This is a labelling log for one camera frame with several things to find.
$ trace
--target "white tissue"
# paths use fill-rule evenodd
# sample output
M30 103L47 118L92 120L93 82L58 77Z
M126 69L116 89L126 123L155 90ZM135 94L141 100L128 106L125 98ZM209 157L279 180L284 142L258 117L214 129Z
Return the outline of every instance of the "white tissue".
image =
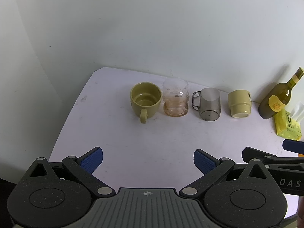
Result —
M292 109L289 117L296 120L298 123L304 118L304 104L302 102L297 102L294 108Z

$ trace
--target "table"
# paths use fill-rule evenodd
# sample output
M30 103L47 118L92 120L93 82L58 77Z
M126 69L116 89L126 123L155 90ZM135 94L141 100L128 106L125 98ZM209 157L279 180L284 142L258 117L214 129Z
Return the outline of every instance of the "table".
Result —
M116 191L126 188L176 188L202 176L193 163L200 148L215 158L228 157L244 163L244 147L253 147L279 157L296 157L284 151L283 138L275 133L272 119L264 120L253 103L244 119L230 116L227 93L221 93L221 115L214 122L203 121L192 109L183 117L169 117L163 103L155 116L141 124L130 105L130 90L139 82L162 88L166 77L114 68L95 71L75 102L55 144L50 162L81 156L99 146L102 164L93 175ZM190 95L205 88L189 83ZM286 217L297 211L298 197L285 195Z

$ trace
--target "drinkware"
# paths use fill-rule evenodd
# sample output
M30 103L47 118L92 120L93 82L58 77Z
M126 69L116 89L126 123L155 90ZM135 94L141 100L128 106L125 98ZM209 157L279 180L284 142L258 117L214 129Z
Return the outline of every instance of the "drinkware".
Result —
M234 118L244 118L251 114L250 92L246 90L235 90L228 94L228 106L231 116Z
M163 84L164 112L168 116L180 117L189 110L189 84L179 78L168 78Z
M194 105L194 100L199 97L199 106ZM199 111L199 116L205 121L215 121L221 114L221 98L219 90L204 88L192 95L192 108Z
M159 87L150 82L142 82L132 87L130 92L131 106L141 123L154 116L162 101Z

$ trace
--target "tissue pack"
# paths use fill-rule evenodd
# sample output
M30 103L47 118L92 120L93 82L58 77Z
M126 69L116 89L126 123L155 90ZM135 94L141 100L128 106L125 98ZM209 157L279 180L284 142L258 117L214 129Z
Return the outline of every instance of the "tissue pack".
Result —
M290 113L284 108L275 114L277 135L285 139L300 140L302 137L300 124L289 115Z

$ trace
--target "green glass bottle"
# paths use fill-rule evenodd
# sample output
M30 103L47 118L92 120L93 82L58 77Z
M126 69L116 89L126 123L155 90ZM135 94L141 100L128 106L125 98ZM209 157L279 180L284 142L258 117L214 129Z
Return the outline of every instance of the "green glass bottle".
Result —
M297 72L287 83L279 83L266 95L259 105L259 114L262 118L273 117L288 104L291 98L291 90L304 75L303 68L299 67Z

